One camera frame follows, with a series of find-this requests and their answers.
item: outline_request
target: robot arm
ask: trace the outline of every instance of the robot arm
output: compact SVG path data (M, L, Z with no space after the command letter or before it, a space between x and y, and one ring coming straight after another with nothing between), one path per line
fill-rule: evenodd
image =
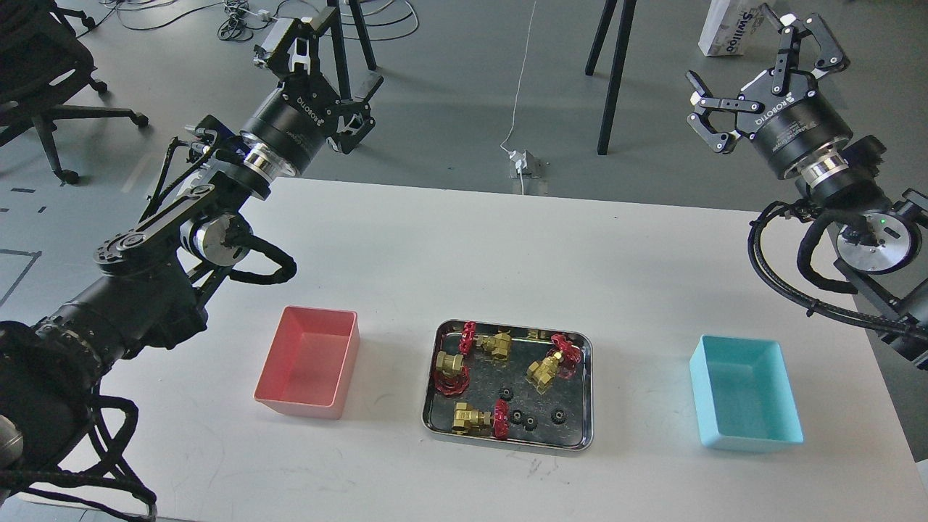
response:
M825 21L816 14L804 20L793 15L778 18L766 4L762 10L780 33L773 67L760 72L735 98L715 98L699 75L687 74L695 89L688 122L709 147L728 154L747 137L779 179L796 178L803 197L789 205L773 203L753 222L752 265L764 282L807 308L809 315L819 313L871 328L900 355L928 370L928 280L897 297L871 277L900 270L918 254L920 228L928 228L928 198L909 189L903 200L891 202L874 181L886 152L883 144L867 136L848 145L851 129L818 91L819 78L843 71L850 63ZM815 68L801 71L798 57L808 36L820 52ZM717 111L735 114L735 127L715 129L709 115ZM797 266L807 280L822 290L863 294L881 316L821 303L773 273L764 261L760 236L778 215L812 222L797 255ZM832 224L841 226L835 266L847 281L826 279L811 265L813 250Z
M255 63L277 76L277 88L242 131L233 133L212 116L188 129L194 134L188 144L193 165L181 178L198 181L166 204L181 178L157 193L160 183L138 225L97 249L103 277L54 314L33 327L0 322L0 502L10 492L39 494L33 482L97 485L132 493L149 505L146 519L154 518L154 493L122 459L135 428L135 405L101 397L99 382L117 360L145 346L171 349L205 330L206 303L226 279L274 284L295 275L293 259L252 235L239 209L252 196L266 199L277 177L302 176L327 140L348 153L373 127L368 101L382 78L372 74L363 94L341 99L319 70L318 39L337 23L334 8L313 20L278 21L255 47ZM340 119L346 122L342 128ZM177 143L169 148L162 174ZM199 259L194 268L181 266L180 248ZM279 269L235 270L252 250ZM114 436L102 422L104 408L126 413L127 422ZM88 434L101 462L81 473L60 470L58 463Z

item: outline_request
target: metal tray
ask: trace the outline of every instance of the metal tray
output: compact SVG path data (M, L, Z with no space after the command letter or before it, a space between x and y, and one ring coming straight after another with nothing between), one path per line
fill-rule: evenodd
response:
M422 422L435 434L453 437L459 442L482 441L500 445L526 445L559 450L583 450L593 438L593 372L590 343L580 333L559 330L526 328L477 322L476 334L495 335L508 333L512 337L509 360L494 360L489 353L476 346L465 357L464 364L470 372L467 388L453 397L446 397L435 386L435 358L439 351L457 355L458 343L464 330L465 320L449 320L435 334L432 363L429 366L429 385L425 392ZM562 333L581 353L573 374L561 368L553 385L543 394L526 378L526 371L533 362L543 359L554 347L551 335ZM492 416L500 391L508 387L512 392L509 406L509 436L506 440L494 438L492 428L467 434L452 431L455 404L467 402L479 411L489 411ZM521 411L522 418L536 420L536 428L527 430L525 422L513 422L514 411ZM552 418L557 410L564 412L563 421L555 423Z

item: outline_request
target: power outlet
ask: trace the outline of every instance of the power outlet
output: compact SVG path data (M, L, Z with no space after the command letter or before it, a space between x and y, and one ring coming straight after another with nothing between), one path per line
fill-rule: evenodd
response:
M538 179L542 176L542 163L528 150L513 150L509 153L509 177L531 177Z

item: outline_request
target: blue bin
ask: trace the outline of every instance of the blue bin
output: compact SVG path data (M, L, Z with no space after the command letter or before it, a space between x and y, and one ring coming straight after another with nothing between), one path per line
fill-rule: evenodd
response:
M771 452L803 443L776 341L703 335L690 359L690 375L705 447Z

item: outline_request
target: black tripod leg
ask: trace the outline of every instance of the black tripod leg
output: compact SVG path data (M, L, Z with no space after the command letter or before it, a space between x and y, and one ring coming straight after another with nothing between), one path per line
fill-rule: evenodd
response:
M370 46L370 36L367 35L367 24L364 22L364 12L361 10L361 4L358 0L348 0L348 6L351 8L352 18L354 18L357 38L361 41L361 49L364 50L364 60L367 62L367 70L376 71L377 61L374 59L374 49Z
M596 62L599 61L599 52L602 50L602 43L606 40L606 32L609 31L609 22L612 21L612 14L615 12L615 4L618 0L606 0L602 7L602 16L599 17L599 27L596 28L596 36L593 38L593 47L589 50L589 58L586 59L586 69L584 73L592 76L596 70Z
M327 0L329 7L339 8L339 0ZM348 58L345 56L345 38L342 15L332 24L332 51L335 53L335 73L339 78L339 96L351 99L351 84L348 82Z
M622 83L622 71L625 69L625 53L628 51L628 39L632 33L632 19L635 17L635 4L638 0L625 0L619 19L619 37L612 57L612 72L609 75L609 90L606 92L606 108L602 112L602 125L599 128L599 144L596 152L604 156L609 149L609 137L612 134L612 121L615 119L615 104L619 99L619 86Z

